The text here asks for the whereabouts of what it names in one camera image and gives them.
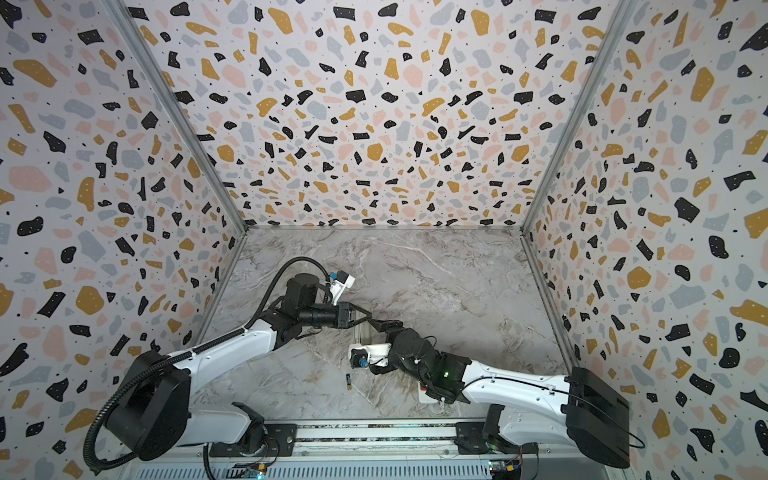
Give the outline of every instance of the marble floor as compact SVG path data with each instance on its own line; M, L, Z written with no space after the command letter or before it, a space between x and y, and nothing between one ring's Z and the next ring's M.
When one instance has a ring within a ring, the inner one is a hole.
M344 299L400 319L436 348L521 372L565 373L517 230L251 230L204 338L245 323L274 273L308 256L356 278ZM295 263L272 295L300 272ZM383 341L374 333L373 343ZM193 404L244 402L267 419L485 417L487 405L421 404L416 381L349 367L352 330L294 340L215 379ZM346 388L346 374L352 378Z

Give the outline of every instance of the terrazzo wallpaper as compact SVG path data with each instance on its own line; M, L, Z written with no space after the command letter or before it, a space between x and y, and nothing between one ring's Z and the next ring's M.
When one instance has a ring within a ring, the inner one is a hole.
M768 478L766 22L638 2L530 233L638 478Z
M100 3L0 15L0 478L92 478L97 410L189 344L236 231Z
M128 0L251 225L513 225L608 0Z

